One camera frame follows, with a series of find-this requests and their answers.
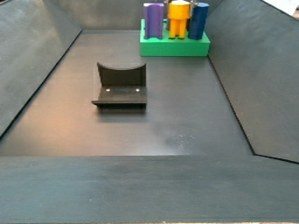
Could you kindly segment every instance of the white surface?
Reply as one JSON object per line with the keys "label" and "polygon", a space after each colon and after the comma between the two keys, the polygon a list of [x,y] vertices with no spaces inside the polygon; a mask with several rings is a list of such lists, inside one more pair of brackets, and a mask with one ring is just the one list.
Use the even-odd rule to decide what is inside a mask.
{"label": "white surface", "polygon": [[295,9],[299,5],[299,0],[264,0],[268,4],[272,4],[280,11],[289,16],[295,14]]}

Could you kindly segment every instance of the black holder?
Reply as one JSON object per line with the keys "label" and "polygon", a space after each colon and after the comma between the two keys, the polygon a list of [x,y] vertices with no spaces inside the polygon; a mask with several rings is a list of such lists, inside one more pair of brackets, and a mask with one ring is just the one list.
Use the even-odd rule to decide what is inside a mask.
{"label": "black holder", "polygon": [[97,100],[92,101],[96,106],[145,106],[145,64],[128,69],[115,69],[97,63],[97,72],[101,89]]}

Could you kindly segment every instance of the green holder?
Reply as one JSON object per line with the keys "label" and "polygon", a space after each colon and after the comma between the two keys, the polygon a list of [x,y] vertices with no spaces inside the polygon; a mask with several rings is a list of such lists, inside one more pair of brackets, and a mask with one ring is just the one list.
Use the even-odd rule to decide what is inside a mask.
{"label": "green holder", "polygon": [[140,55],[141,56],[207,56],[211,47],[211,41],[205,33],[200,40],[169,39],[168,31],[165,30],[165,21],[163,23],[163,39],[149,38],[145,36],[145,21],[141,19],[140,31]]}

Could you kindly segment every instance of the purple cylinder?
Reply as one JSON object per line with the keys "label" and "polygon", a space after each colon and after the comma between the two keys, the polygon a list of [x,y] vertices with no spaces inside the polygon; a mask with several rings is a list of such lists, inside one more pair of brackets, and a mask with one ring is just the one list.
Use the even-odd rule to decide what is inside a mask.
{"label": "purple cylinder", "polygon": [[144,3],[144,39],[164,38],[164,4]]}

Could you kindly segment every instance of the gray metal surface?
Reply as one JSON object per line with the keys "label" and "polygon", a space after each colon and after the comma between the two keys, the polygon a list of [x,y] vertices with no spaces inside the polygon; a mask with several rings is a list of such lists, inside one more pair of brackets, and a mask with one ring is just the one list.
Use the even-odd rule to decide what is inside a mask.
{"label": "gray metal surface", "polygon": [[0,136],[65,53],[80,28],[50,1],[0,6]]}
{"label": "gray metal surface", "polygon": [[207,33],[255,153],[299,162],[297,21],[261,1],[228,0],[209,15]]}
{"label": "gray metal surface", "polygon": [[0,179],[0,223],[299,220],[299,166],[261,157],[1,157]]}
{"label": "gray metal surface", "polygon": [[[97,62],[147,66],[147,109],[99,111]],[[209,60],[140,57],[139,31],[73,47],[0,142],[1,156],[251,155]]]}
{"label": "gray metal surface", "polygon": [[[52,0],[84,30],[139,30],[143,5],[163,0]],[[205,0],[209,13],[223,0]]]}

